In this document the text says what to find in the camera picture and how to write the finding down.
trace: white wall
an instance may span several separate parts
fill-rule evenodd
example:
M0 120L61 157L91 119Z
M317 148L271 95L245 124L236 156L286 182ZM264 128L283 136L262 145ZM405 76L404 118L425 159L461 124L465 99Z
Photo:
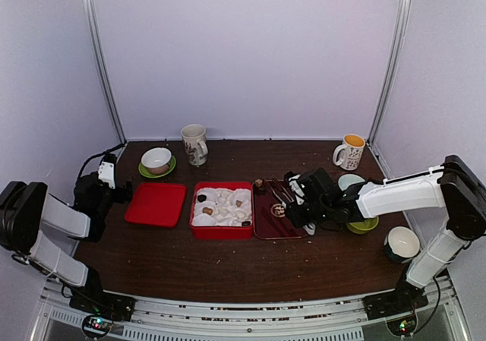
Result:
M459 154L486 182L486 0L412 0L405 45L377 138L394 175ZM425 236L445 211L415 211ZM450 272L476 341L486 324L486 241L461 253Z
M368 134L398 0L95 0L125 134Z
M82 1L0 0L0 21L0 190L41 181L72 200L83 161L117 144ZM26 339L44 281L0 248L1 339Z

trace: green bowl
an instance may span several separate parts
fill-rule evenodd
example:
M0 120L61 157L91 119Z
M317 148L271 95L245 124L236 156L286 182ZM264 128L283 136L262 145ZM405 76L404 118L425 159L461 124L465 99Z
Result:
M374 217L365 219L363 222L346 223L346 227L348 227L348 230L356 235L365 235L372 229L376 229L378 223L380 223L380 219L378 217Z

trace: red container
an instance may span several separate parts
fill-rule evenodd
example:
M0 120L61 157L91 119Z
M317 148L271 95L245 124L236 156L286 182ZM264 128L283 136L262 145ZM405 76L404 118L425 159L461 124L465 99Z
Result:
M248 189L251 191L249 182L201 182L197 183L194 189L191 207L191 225L192 235L199 240L246 240L253 235L253 225L255 222L255 213L253 208L253 192L251 193L251 226L234 227L234 226L193 226L194 206L197 200L197 191L202 188L226 188L234 191L235 189Z

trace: green plate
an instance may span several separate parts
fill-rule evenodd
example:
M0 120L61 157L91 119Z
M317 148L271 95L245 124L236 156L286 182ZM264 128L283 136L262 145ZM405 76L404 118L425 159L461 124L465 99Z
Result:
M172 159L170 160L169 170L167 170L163 174L159 174L159 175L150 174L147 168L142 163L138 164L138 172L145 178L149 178L149 179L162 178L163 176L170 174L172 170L174 170L175 164L177 164L177 161L175 160L175 156L172 156Z

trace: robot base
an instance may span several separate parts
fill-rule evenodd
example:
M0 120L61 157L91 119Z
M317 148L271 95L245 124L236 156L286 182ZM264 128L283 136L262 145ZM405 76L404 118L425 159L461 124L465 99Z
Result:
M129 321L134 312L135 299L124 295L104 293L104 302L111 308L96 308L92 302L89 302L82 295L74 293L69 306L80 311L96 314L106 320L124 320Z
M401 313L413 312L428 305L423 290L395 289L391 292L369 295L363 298L368 320L393 317Z

